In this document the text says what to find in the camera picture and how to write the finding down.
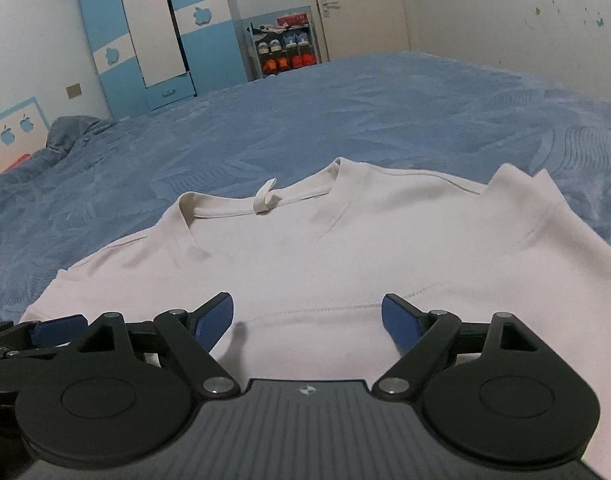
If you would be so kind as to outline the white long-sleeve Nevada shirt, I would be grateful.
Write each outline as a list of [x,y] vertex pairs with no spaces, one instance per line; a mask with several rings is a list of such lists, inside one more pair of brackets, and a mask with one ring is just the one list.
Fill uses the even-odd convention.
[[66,270],[28,321],[191,311],[219,292],[235,323],[214,357],[239,381],[363,378],[398,359],[380,321],[389,292],[467,322],[518,316],[596,392],[586,463],[611,479],[611,247],[546,171],[486,184],[339,158],[249,198],[187,192],[149,229]]

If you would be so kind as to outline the white bedroom door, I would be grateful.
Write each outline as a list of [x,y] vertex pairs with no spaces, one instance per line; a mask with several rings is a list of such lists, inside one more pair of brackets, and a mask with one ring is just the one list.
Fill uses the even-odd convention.
[[403,0],[316,0],[328,58],[409,50]]

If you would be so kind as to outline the blue textured bedspread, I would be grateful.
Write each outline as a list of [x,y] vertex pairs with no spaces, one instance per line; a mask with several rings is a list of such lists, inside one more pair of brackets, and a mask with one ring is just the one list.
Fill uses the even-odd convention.
[[250,196],[340,156],[477,182],[505,162],[546,170],[611,246],[611,102],[452,58],[359,56],[122,122],[56,119],[44,148],[0,176],[0,322],[186,191]]

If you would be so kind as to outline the red pillow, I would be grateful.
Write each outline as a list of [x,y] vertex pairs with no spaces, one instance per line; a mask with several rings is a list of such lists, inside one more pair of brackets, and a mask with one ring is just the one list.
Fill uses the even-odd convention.
[[31,154],[23,154],[22,156],[20,156],[17,160],[15,160],[10,166],[8,166],[4,172],[10,171],[16,167],[18,167],[19,165],[21,165],[23,162],[25,162],[26,160],[28,160],[31,157]]

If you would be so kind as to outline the white headboard with apples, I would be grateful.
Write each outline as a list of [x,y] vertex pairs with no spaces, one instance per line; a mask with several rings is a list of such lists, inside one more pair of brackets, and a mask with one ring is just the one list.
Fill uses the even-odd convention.
[[50,125],[36,98],[0,114],[0,174],[23,154],[45,148]]

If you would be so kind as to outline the blue and white wardrobe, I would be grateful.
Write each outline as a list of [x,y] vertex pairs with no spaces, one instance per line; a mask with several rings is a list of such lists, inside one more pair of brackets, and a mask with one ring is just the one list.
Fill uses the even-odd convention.
[[236,0],[79,0],[112,117],[248,81]]

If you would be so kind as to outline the shoe rack with shoes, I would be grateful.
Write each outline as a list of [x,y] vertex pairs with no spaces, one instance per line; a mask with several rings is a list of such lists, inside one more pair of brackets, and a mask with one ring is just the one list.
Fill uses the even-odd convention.
[[255,79],[322,63],[308,6],[245,18],[243,25]]

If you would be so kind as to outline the bronze wall switch plate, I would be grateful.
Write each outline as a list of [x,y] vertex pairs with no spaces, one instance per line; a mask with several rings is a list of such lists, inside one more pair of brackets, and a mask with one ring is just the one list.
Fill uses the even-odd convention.
[[72,84],[66,88],[68,99],[72,100],[81,96],[82,90],[80,84]]

